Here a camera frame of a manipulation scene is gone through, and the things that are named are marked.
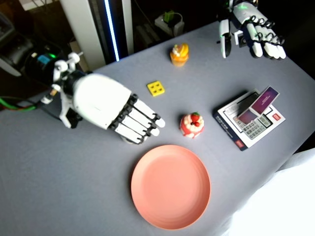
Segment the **red label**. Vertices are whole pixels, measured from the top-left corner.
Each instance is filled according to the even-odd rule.
[[[275,113],[274,115],[272,115],[272,117],[273,117],[276,121],[278,121],[278,120],[281,119],[281,117],[280,117],[277,113]]]
[[[244,147],[244,144],[242,143],[241,140],[237,140],[237,141],[235,141],[235,143],[236,143],[236,145],[237,145],[239,148]]]

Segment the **strawberry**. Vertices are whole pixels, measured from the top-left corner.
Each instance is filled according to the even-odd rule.
[[[191,114],[190,117],[191,117],[192,122],[196,123],[199,120],[200,115],[199,115],[198,112],[194,112],[194,113]]]

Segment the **plate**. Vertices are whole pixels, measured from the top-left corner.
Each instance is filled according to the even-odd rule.
[[[140,215],[167,230],[198,220],[210,199],[208,172],[192,151],[165,145],[147,152],[136,165],[131,195]]]

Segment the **green cable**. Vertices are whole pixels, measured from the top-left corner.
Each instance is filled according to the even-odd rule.
[[[16,106],[13,106],[13,105],[7,103],[2,98],[0,98],[0,104],[2,104],[3,106],[5,106],[6,108],[9,108],[9,109],[18,110],[18,111],[24,111],[24,112],[32,111],[32,110],[36,109],[36,106],[30,106],[30,107],[27,107],[27,108],[19,108],[19,107],[16,107]]]

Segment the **yellow block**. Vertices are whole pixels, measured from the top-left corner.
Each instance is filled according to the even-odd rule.
[[[160,81],[154,81],[152,83],[149,83],[147,84],[147,87],[153,97],[159,96],[162,93],[165,93],[165,89]]]

